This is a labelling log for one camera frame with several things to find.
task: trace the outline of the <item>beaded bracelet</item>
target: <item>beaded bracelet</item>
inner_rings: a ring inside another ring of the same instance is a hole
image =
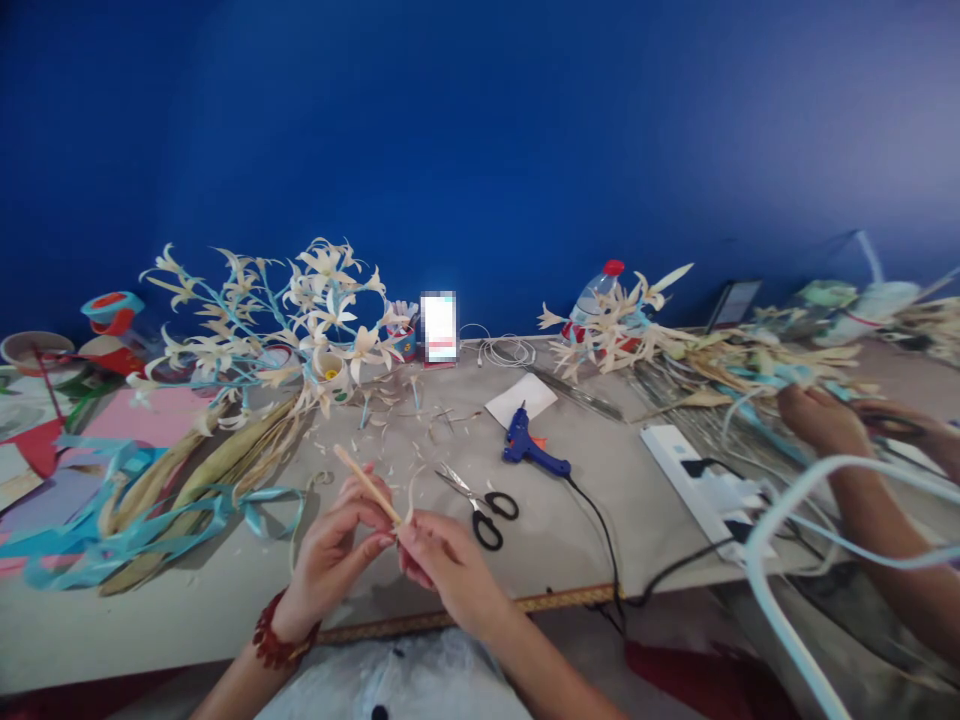
[[[285,643],[277,637],[271,624],[277,605],[280,604],[280,599],[286,591],[287,589],[284,588],[277,593],[277,596],[263,609],[263,612],[260,613],[260,619],[257,620],[257,627],[253,632],[253,644],[257,648],[257,657],[263,659],[263,666],[268,670],[298,668],[303,656],[313,647],[313,643],[317,639],[317,633],[320,632],[320,623],[317,623],[310,629],[306,639],[302,642]]]

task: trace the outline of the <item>black-handled scissors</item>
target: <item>black-handled scissors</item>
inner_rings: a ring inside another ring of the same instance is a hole
[[[443,480],[463,495],[470,504],[473,505],[473,534],[477,536],[477,542],[491,552],[495,552],[503,547],[503,535],[493,524],[493,520],[480,509],[480,503],[486,505],[492,513],[499,515],[504,520],[516,520],[520,517],[520,508],[516,500],[501,492],[489,492],[486,495],[478,495],[471,490],[467,484],[460,479],[460,476],[454,472],[453,468],[446,463],[440,463],[440,470],[436,471]],[[493,540],[488,540],[485,535],[489,535]]]
[[[895,433],[903,439],[915,440],[927,434],[926,428],[909,418],[886,413],[863,413],[860,421],[869,428]]]

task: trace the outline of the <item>hand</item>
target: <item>hand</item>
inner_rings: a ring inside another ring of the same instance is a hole
[[[859,455],[872,457],[867,430],[860,418],[833,395],[799,385],[790,385],[777,395],[780,417],[820,457]]]
[[[386,483],[364,467],[381,494],[391,501]],[[357,525],[375,533],[353,546]],[[386,548],[394,543],[393,523],[355,477],[347,478],[330,510],[307,530],[293,580],[273,616],[273,631],[284,642],[297,642],[340,604],[354,582]]]
[[[400,569],[427,590],[439,592],[450,617],[480,641],[490,642],[504,619],[517,612],[480,547],[456,520],[418,510],[397,536]]]
[[[960,438],[960,435],[946,423],[939,422],[919,410],[914,410],[900,403],[895,403],[890,400],[854,400],[850,404],[861,415],[894,415],[896,417],[902,417],[905,420],[910,420],[926,431],[926,435],[915,437],[910,435],[910,433],[899,432],[895,428],[885,424],[870,427],[871,432],[890,438],[891,440],[900,440],[914,445],[922,445],[925,441],[930,440],[946,440],[949,442]]]

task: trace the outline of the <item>hot glue gun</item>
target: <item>hot glue gun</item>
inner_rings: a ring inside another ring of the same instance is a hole
[[[558,477],[570,475],[570,463],[553,457],[530,437],[528,430],[530,418],[527,417],[527,411],[524,409],[526,404],[526,401],[524,401],[523,405],[517,408],[517,412],[513,414],[513,420],[510,421],[510,429],[507,430],[507,447],[503,449],[503,459],[507,462],[518,463],[528,457],[544,470]]]

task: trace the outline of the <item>white power strip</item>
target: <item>white power strip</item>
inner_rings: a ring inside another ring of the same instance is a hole
[[[675,425],[648,427],[641,431],[640,437],[711,543],[732,537],[725,521],[754,525],[744,510],[765,507],[759,496],[762,489],[759,483],[741,480],[726,471],[715,472],[716,465],[706,468],[699,478],[691,477],[683,461],[702,458]],[[743,545],[739,542],[717,548],[717,554],[737,565],[745,563]],[[777,553],[768,546],[764,557],[774,559]]]

